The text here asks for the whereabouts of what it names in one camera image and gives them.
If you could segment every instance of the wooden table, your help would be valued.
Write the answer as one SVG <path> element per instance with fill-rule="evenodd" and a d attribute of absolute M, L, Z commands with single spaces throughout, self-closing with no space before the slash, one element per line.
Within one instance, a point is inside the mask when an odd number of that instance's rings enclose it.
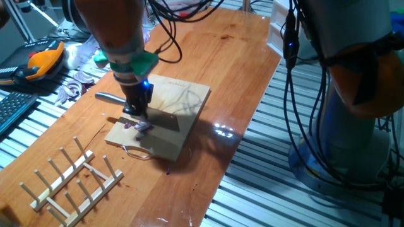
<path fill-rule="evenodd" d="M 21 226 L 59 226 L 45 208 L 36 213 L 29 206 L 33 199 L 18 184 L 24 182 L 39 195 L 45 185 L 34 169 L 53 182 L 58 176 L 47 159 L 52 158 L 62 171 L 67 169 L 69 163 L 58 148 L 65 147 L 72 159 L 77 159 L 80 151 L 72 137 L 78 136 L 83 147 L 95 153 L 92 166 L 108 173 L 102 159 L 106 154 L 125 177 L 77 226 L 199 226 L 280 60 L 266 45 L 269 24 L 269 18 L 227 9 L 218 9 L 199 23 L 177 24 L 184 58 L 178 64 L 161 62 L 153 73 L 206 84 L 212 90 L 177 163 L 136 160 L 105 143 L 104 137 L 122 108 L 95 100 L 94 94 L 104 91 L 124 97 L 109 72 L 0 172 L 5 214 Z M 150 35 L 149 51 L 167 39 L 161 26 Z M 177 55 L 173 46 L 161 56 L 174 60 Z M 219 135 L 215 124 L 233 136 Z M 90 191 L 98 187 L 88 170 L 80 171 L 76 178 Z M 71 213 L 65 190 L 77 204 L 84 201 L 84 193 L 72 180 L 54 197 Z"/>

